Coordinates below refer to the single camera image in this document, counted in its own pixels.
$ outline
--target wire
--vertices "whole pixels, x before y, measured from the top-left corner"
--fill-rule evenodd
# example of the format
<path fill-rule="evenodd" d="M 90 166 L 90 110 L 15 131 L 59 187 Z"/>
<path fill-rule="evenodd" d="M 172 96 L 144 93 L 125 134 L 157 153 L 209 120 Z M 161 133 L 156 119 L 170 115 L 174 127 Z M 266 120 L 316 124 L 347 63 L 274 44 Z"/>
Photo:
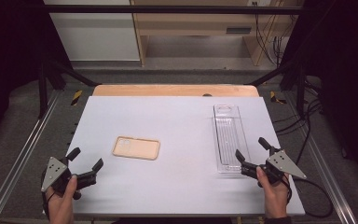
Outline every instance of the wire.
<path fill-rule="evenodd" d="M 278 38 L 277 36 L 274 36 L 274 41 L 272 42 L 272 49 L 274 50 L 274 55 L 277 58 L 277 66 L 280 64 L 280 58 L 281 58 L 281 42 L 282 39 Z"/>
<path fill-rule="evenodd" d="M 292 118 L 295 118 L 295 117 L 297 117 L 297 115 L 290 116 L 289 118 L 286 118 L 286 119 L 274 120 L 274 121 L 272 121 L 272 123 L 278 123 L 278 122 L 286 121 L 286 120 L 289 120 L 289 119 L 292 119 Z"/>
<path fill-rule="evenodd" d="M 314 91 L 316 91 L 316 92 L 318 92 L 318 93 L 319 93 L 320 91 L 322 91 L 321 88 L 312 85 L 312 84 L 308 81 L 307 78 L 305 78 L 305 84 L 306 84 L 306 86 L 307 86 L 308 88 L 311 88 L 311 89 L 313 89 Z"/>
<path fill-rule="evenodd" d="M 312 182 L 312 181 L 309 181 L 309 180 L 306 180 L 306 179 L 298 179 L 298 178 L 293 178 L 293 180 L 295 182 L 305 182 L 305 183 L 308 183 L 308 184 L 311 184 L 313 186 L 315 186 L 316 188 L 318 188 L 327 198 L 327 201 L 329 202 L 329 211 L 324 214 L 324 215 L 315 215 L 315 214 L 312 214 L 308 211 L 305 210 L 305 214 L 311 216 L 311 217 L 318 217 L 318 218 L 325 218 L 325 217 L 330 217 L 331 214 L 333 213 L 334 211 L 334 205 L 333 205 L 333 202 L 331 201 L 330 197 L 328 196 L 327 192 L 319 185 L 317 185 L 316 183 Z"/>
<path fill-rule="evenodd" d="M 43 172 L 42 172 L 41 181 L 40 181 L 41 186 L 43 185 L 43 180 L 45 179 L 45 176 L 46 176 L 46 170 L 47 169 L 43 170 Z M 45 215 L 48 218 L 48 220 L 50 220 L 50 213 L 49 213 L 49 210 L 48 210 L 48 201 L 54 195 L 54 193 L 47 200 L 46 199 L 46 193 L 42 191 L 43 211 L 45 211 Z"/>
<path fill-rule="evenodd" d="M 290 200 L 292 199 L 293 191 L 292 188 L 290 188 L 289 178 L 286 175 L 284 175 L 284 178 L 286 178 L 286 181 L 283 181 L 281 179 L 281 182 L 287 187 L 287 203 L 290 203 Z"/>
<path fill-rule="evenodd" d="M 291 15 L 291 20 L 292 20 L 292 22 L 286 27 L 286 29 L 283 31 L 283 34 L 281 35 L 281 38 L 282 37 L 284 37 L 284 36 L 286 36 L 288 33 L 289 33 L 289 31 L 290 31 L 290 29 L 294 26 L 294 24 L 295 24 L 295 21 L 294 21 L 294 17 L 292 17 L 293 15 Z"/>
<path fill-rule="evenodd" d="M 310 108 L 310 112 L 309 112 L 309 113 L 306 113 L 305 116 L 309 117 L 309 116 L 311 116 L 312 114 L 314 114 L 316 111 L 321 110 L 321 109 L 322 109 L 322 106 L 321 106 L 320 104 L 314 105 L 313 107 Z M 278 136 L 282 136 L 282 135 L 286 135 L 286 134 L 292 133 L 292 132 L 294 132 L 294 131 L 300 129 L 300 128 L 301 128 L 302 126 L 304 126 L 307 122 L 305 121 L 305 122 L 301 123 L 299 126 L 295 127 L 293 130 L 291 130 L 291 131 L 289 131 L 289 132 L 287 132 L 287 133 L 281 133 L 281 132 L 290 129 L 291 127 L 295 126 L 295 125 L 296 125 L 298 122 L 300 122 L 300 121 L 305 121 L 305 120 L 303 120 L 303 119 L 298 119 L 295 123 L 291 124 L 290 126 L 288 126 L 288 127 L 286 127 L 286 128 L 283 128 L 283 129 L 281 129 L 281 130 L 279 130 L 279 131 L 277 131 L 277 132 L 275 132 L 275 133 L 276 133 Z"/>
<path fill-rule="evenodd" d="M 314 114 L 316 111 L 320 110 L 321 109 L 321 105 L 320 104 L 317 104 L 317 105 L 314 105 L 310 108 L 310 111 L 308 111 L 306 114 L 305 114 L 305 117 L 309 117 L 311 116 L 312 114 Z M 280 120 L 277 120 L 277 121 L 274 121 L 274 122 L 281 122 L 281 121 L 285 121 L 285 120 L 288 120 L 290 118 L 293 118 L 293 117 L 296 117 L 296 115 L 293 115 L 287 119 L 280 119 Z M 296 120 L 294 123 L 290 124 L 289 126 L 285 127 L 285 128 L 282 128 L 278 131 L 275 131 L 275 133 L 281 133 L 281 132 L 284 132 L 286 130 L 289 130 L 290 128 L 294 127 L 297 123 L 299 123 L 300 121 L 304 121 L 303 119 L 298 119 Z M 296 127 L 293 131 L 299 129 L 300 127 L 304 126 L 305 123 L 301 124 L 299 127 Z"/>
<path fill-rule="evenodd" d="M 267 25 L 269 25 L 269 22 L 271 21 L 271 18 L 274 17 L 274 16 L 276 16 L 276 15 L 271 15 L 271 16 L 269 16 L 268 21 L 266 22 L 266 25 L 264 25 L 264 27 L 263 27 L 263 35 L 264 35 L 264 36 L 267 36 L 266 33 L 265 33 L 266 28 L 267 28 Z"/>
<path fill-rule="evenodd" d="M 310 94 L 318 97 L 319 93 L 317 91 L 315 91 L 314 89 L 311 89 L 309 87 L 306 86 L 306 88 L 304 89 L 305 91 L 309 92 Z"/>
<path fill-rule="evenodd" d="M 315 99 L 314 101 L 312 101 L 309 105 L 308 105 L 308 108 L 307 108 L 307 114 L 310 113 L 310 106 L 314 103 L 314 102 L 317 102 L 319 101 L 319 99 Z M 300 149 L 300 152 L 298 153 L 298 156 L 297 156 L 297 159 L 296 159 L 296 165 L 298 165 L 298 163 L 300 162 L 300 159 L 301 159 L 301 156 L 304 152 L 304 149 L 305 149 L 305 145 L 307 144 L 308 142 L 308 139 L 310 138 L 310 116 L 305 116 L 306 117 L 306 121 L 308 123 L 308 130 L 307 130 L 307 134 L 306 134 L 306 137 L 305 137 L 305 140 L 303 142 L 303 145 L 301 146 L 301 149 Z"/>
<path fill-rule="evenodd" d="M 56 194 L 56 192 L 54 191 L 51 195 L 50 195 L 50 197 L 48 197 L 48 202 L 50 201 L 50 199 L 54 196 L 54 194 Z"/>
<path fill-rule="evenodd" d="M 268 54 L 267 57 L 268 57 L 269 61 L 273 64 L 277 64 L 274 62 L 274 60 L 272 60 L 271 53 L 269 53 L 269 48 L 267 48 L 267 54 Z"/>
<path fill-rule="evenodd" d="M 260 46 L 261 50 L 268 56 L 267 49 L 266 49 L 266 41 L 263 41 L 263 36 L 260 33 L 260 30 L 258 28 L 258 14 L 255 14 L 255 39 L 257 40 L 258 45 Z"/>

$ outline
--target dark background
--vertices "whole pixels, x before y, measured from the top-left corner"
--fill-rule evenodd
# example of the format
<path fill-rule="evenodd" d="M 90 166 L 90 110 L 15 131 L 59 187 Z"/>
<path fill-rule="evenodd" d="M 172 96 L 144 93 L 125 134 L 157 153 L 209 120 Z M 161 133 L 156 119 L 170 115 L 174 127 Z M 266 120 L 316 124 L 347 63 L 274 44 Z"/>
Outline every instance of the dark background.
<path fill-rule="evenodd" d="M 37 79 L 42 55 L 71 67 L 49 15 L 20 9 L 29 2 L 43 4 L 0 1 L 0 120 L 10 92 Z M 325 7 L 329 2 L 306 1 L 306 6 Z M 295 55 L 319 16 L 298 19 L 283 63 Z M 358 162 L 358 1 L 336 1 L 305 48 L 301 60 L 305 73 L 322 80 L 325 111 L 348 157 Z"/>
<path fill-rule="evenodd" d="M 306 4 L 326 7 L 329 2 L 332 1 Z M 317 20 L 318 16 L 298 19 L 284 63 L 292 59 Z M 306 76 L 322 80 L 321 99 L 343 156 L 358 162 L 358 1 L 336 1 L 304 47 L 302 66 Z"/>

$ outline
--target white tabletop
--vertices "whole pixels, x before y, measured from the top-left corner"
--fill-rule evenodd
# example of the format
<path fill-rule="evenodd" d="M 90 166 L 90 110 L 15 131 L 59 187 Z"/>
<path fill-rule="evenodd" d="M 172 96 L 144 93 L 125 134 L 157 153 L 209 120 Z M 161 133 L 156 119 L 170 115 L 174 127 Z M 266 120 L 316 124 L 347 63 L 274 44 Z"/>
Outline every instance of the white tabletop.
<path fill-rule="evenodd" d="M 92 216 L 238 216 L 264 214 L 264 194 L 256 180 L 217 172 L 213 106 L 237 105 L 251 157 L 264 164 L 269 153 L 257 140 L 279 148 L 261 97 L 91 96 L 70 150 L 81 153 L 70 162 L 82 174 L 102 158 L 97 184 L 82 189 L 76 214 Z M 117 157 L 118 136 L 158 139 L 155 161 Z M 292 181 L 289 215 L 304 209 Z"/>

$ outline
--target human hand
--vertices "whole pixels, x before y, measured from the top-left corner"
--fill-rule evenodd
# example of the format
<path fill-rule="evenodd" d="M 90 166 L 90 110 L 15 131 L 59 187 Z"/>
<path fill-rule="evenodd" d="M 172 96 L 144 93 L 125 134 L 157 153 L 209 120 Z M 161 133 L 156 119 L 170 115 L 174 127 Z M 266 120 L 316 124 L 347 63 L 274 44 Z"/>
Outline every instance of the human hand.
<path fill-rule="evenodd" d="M 65 193 L 59 195 L 54 192 L 52 187 L 48 188 L 46 193 L 48 200 L 48 211 L 50 223 L 69 224 L 74 223 L 74 211 L 72 206 L 72 197 L 77 187 L 77 176 L 72 175 L 66 186 Z"/>
<path fill-rule="evenodd" d="M 256 173 L 257 179 L 264 189 L 266 218 L 287 217 L 286 205 L 288 188 L 281 181 L 271 185 L 266 173 L 264 173 L 263 169 L 259 166 L 256 168 Z M 287 183 L 288 174 L 284 175 L 286 178 L 283 178 L 282 181 Z"/>

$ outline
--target transparent plastic tray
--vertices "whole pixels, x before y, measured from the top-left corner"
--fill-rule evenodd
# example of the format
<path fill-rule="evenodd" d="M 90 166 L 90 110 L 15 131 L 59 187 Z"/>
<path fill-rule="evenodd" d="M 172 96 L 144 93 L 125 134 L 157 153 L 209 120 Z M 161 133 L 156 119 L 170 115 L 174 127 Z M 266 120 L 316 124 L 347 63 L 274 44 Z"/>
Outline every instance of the transparent plastic tray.
<path fill-rule="evenodd" d="M 236 105 L 215 105 L 213 113 L 218 172 L 240 174 L 241 164 L 235 157 L 235 151 L 238 149 L 250 161 L 240 110 Z"/>

